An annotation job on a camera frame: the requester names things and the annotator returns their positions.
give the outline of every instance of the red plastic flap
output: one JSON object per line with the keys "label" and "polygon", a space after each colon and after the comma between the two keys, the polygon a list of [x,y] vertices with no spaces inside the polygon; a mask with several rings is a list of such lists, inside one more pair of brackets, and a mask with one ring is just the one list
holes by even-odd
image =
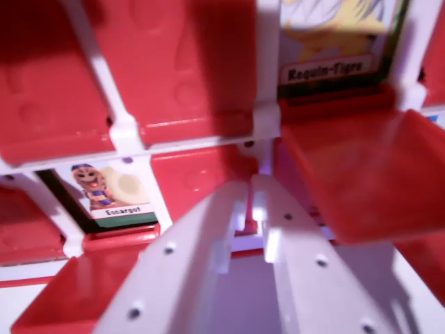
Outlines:
{"label": "red plastic flap", "polygon": [[[88,16],[96,8],[83,0]],[[96,39],[146,143],[252,129],[254,0],[99,0]]]}
{"label": "red plastic flap", "polygon": [[158,154],[152,168],[173,221],[182,217],[218,186],[230,180],[249,181],[258,172],[255,158],[235,145]]}
{"label": "red plastic flap", "polygon": [[397,241],[394,245],[445,306],[445,233]]}
{"label": "red plastic flap", "polygon": [[52,221],[20,190],[0,188],[0,265],[64,258]]}
{"label": "red plastic flap", "polygon": [[431,36],[427,52],[423,57],[421,83],[428,89],[425,106],[445,103],[445,6],[442,6]]}
{"label": "red plastic flap", "polygon": [[12,164],[114,150],[107,107],[56,0],[0,3],[0,154]]}
{"label": "red plastic flap", "polygon": [[445,227],[445,132],[414,111],[285,125],[282,138],[326,223],[346,243]]}
{"label": "red plastic flap", "polygon": [[71,258],[15,322],[12,333],[91,333],[146,246]]}

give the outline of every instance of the cartoon character illustration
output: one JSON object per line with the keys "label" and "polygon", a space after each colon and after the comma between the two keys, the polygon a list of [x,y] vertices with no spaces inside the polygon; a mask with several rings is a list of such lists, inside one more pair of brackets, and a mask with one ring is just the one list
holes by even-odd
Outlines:
{"label": "cartoon character illustration", "polygon": [[340,56],[363,54],[387,32],[383,0],[283,0],[282,6],[286,36],[302,45],[298,62],[325,49],[337,49]]}
{"label": "cartoon character illustration", "polygon": [[88,164],[79,164],[72,166],[71,171],[72,177],[90,199],[90,210],[127,205],[113,197],[112,191],[106,185],[104,175],[96,168]]}

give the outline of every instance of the yellow hair illustration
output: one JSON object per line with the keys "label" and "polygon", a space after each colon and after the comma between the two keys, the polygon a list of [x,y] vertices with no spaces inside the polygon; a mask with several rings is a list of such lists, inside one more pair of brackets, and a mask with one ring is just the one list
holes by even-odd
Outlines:
{"label": "yellow hair illustration", "polygon": [[[287,5],[302,5],[308,0],[283,0]],[[327,20],[308,28],[294,27],[292,19],[285,23],[285,34],[303,45],[298,61],[308,61],[327,48],[338,48],[341,56],[356,56],[367,51],[372,38],[386,33],[382,23],[382,0],[309,0],[311,11],[324,6]]]}

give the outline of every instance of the plastic hole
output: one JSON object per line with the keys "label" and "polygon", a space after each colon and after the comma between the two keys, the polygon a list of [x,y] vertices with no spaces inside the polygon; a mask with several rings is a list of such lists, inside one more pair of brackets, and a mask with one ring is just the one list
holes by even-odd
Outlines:
{"label": "plastic hole", "polygon": [[325,268],[327,267],[327,257],[323,254],[319,254],[315,258],[315,263],[317,263],[317,265],[319,265],[320,267]]}
{"label": "plastic hole", "polygon": [[247,147],[247,148],[251,148],[253,145],[255,145],[254,141],[246,141],[244,143],[244,146]]}
{"label": "plastic hole", "polygon": [[363,330],[363,333],[366,333],[366,334],[375,334],[375,329],[370,324],[362,324],[362,330]]}
{"label": "plastic hole", "polygon": [[426,77],[425,68],[422,67],[420,69],[420,73],[419,73],[419,77],[417,78],[417,81],[422,82],[425,80],[425,77]]}
{"label": "plastic hole", "polygon": [[128,311],[128,319],[129,320],[136,320],[139,318],[141,314],[141,311],[138,308],[130,308],[130,311]]}
{"label": "plastic hole", "polygon": [[172,243],[172,242],[170,242],[170,243],[164,248],[164,254],[166,254],[166,255],[173,254],[174,251],[175,251],[175,248],[176,248],[175,244]]}

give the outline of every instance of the raised red flap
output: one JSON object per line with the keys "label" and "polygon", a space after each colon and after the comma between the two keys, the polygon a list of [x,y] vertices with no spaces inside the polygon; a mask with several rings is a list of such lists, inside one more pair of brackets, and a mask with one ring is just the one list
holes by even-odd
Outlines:
{"label": "raised red flap", "polygon": [[146,244],[71,258],[12,327],[12,333],[91,333]]}
{"label": "raised red flap", "polygon": [[282,138],[341,242],[445,228],[445,132],[419,113],[380,109],[295,122],[283,126]]}
{"label": "raised red flap", "polygon": [[254,0],[83,0],[146,143],[252,130]]}
{"label": "raised red flap", "polygon": [[59,1],[0,1],[0,36],[2,158],[114,150],[108,107]]}

